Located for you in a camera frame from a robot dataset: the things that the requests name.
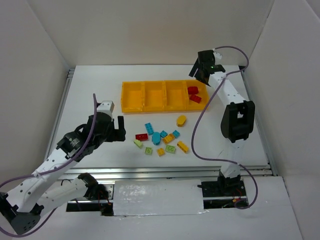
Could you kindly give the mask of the red oval lego brick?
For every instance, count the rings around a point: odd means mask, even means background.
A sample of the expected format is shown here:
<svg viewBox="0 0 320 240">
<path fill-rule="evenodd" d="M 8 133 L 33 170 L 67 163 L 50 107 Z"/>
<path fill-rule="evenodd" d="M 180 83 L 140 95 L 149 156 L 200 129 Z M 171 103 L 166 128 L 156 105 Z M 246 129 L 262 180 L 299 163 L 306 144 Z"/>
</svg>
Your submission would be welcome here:
<svg viewBox="0 0 320 240">
<path fill-rule="evenodd" d="M 187 88 L 187 92 L 189 95 L 197 95 L 199 93 L 199 89 L 197 86 L 189 86 Z"/>
</svg>

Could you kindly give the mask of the red curved lego brick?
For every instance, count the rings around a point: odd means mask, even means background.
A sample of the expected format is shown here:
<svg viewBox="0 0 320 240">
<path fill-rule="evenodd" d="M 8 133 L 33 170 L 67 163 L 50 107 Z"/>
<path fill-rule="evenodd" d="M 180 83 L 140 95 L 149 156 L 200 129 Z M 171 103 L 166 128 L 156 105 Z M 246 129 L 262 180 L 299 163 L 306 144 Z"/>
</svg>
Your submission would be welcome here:
<svg viewBox="0 0 320 240">
<path fill-rule="evenodd" d="M 189 99 L 195 103 L 200 103 L 202 101 L 202 98 L 198 95 L 192 94 L 189 96 Z"/>
</svg>

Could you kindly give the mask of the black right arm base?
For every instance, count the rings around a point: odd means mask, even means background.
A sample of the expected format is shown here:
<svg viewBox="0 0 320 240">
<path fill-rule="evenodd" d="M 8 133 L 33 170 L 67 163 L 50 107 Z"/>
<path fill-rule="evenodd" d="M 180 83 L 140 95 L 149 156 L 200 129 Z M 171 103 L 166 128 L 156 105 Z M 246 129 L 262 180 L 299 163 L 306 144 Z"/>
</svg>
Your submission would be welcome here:
<svg viewBox="0 0 320 240">
<path fill-rule="evenodd" d="M 202 181 L 197 185 L 202 191 L 203 207 L 209 209 L 245 208 L 248 200 L 240 175 L 230 178 L 219 172 L 217 180 Z"/>
</svg>

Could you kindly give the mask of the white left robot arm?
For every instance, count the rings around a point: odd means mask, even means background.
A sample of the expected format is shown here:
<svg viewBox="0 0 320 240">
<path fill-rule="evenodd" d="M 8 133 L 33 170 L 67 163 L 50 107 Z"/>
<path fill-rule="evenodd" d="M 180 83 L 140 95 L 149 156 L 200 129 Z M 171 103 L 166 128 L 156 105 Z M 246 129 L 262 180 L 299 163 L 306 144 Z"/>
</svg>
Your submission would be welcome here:
<svg viewBox="0 0 320 240">
<path fill-rule="evenodd" d="M 14 238 L 27 237 L 42 227 L 44 215 L 51 216 L 64 203 L 84 197 L 88 200 L 109 200 L 110 192 L 89 173 L 81 173 L 68 183 L 50 189 L 60 176 L 93 153 L 103 143 L 126 139 L 123 116 L 114 119 L 102 112 L 89 116 L 87 123 L 66 133 L 51 155 L 30 175 L 13 178 L 22 182 L 0 194 L 0 212 L 11 225 Z"/>
</svg>

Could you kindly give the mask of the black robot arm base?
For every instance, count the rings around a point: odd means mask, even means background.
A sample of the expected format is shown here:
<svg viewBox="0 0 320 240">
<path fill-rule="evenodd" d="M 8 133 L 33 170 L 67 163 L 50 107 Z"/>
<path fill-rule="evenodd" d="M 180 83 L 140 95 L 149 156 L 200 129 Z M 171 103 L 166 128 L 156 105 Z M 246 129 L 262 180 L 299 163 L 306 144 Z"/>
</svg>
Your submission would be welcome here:
<svg viewBox="0 0 320 240">
<path fill-rule="evenodd" d="M 113 204 L 110 202 L 106 187 L 98 183 L 89 173 L 81 173 L 77 178 L 82 180 L 87 188 L 84 197 L 90 201 L 97 201 L 96 204 L 101 214 L 112 216 L 114 214 Z"/>
</svg>

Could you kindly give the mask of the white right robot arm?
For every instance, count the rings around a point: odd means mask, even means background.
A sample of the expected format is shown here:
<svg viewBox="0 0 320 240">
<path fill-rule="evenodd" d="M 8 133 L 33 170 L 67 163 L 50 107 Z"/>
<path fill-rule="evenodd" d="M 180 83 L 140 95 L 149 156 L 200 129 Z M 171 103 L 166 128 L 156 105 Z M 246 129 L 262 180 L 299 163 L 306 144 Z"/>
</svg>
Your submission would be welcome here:
<svg viewBox="0 0 320 240">
<path fill-rule="evenodd" d="M 215 96 L 218 96 L 225 107 L 220 130 L 223 137 L 229 143 L 227 159 L 212 159 L 212 161 L 222 162 L 219 170 L 218 182 L 222 185 L 235 185 L 241 180 L 240 160 L 245 145 L 245 141 L 253 132 L 255 120 L 255 104 L 251 100 L 246 100 L 233 86 L 229 76 L 239 73 L 240 70 L 226 72 L 225 68 L 216 63 L 222 55 L 215 49 L 203 50 L 197 53 L 189 76 L 199 82 L 214 88 L 214 93 L 201 112 L 191 135 L 191 149 L 193 154 L 202 160 L 208 158 L 199 156 L 195 151 L 194 139 L 197 127 L 200 123 L 205 110 Z"/>
</svg>

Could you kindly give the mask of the red rectangular lego brick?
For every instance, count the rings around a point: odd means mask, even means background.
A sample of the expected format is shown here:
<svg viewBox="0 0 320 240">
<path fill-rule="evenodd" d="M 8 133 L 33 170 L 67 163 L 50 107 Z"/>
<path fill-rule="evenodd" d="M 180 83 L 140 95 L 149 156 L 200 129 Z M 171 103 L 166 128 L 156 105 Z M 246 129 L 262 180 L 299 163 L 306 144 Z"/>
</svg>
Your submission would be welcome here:
<svg viewBox="0 0 320 240">
<path fill-rule="evenodd" d="M 149 135 L 147 133 L 136 134 L 135 139 L 138 141 L 144 142 L 149 139 Z"/>
</svg>

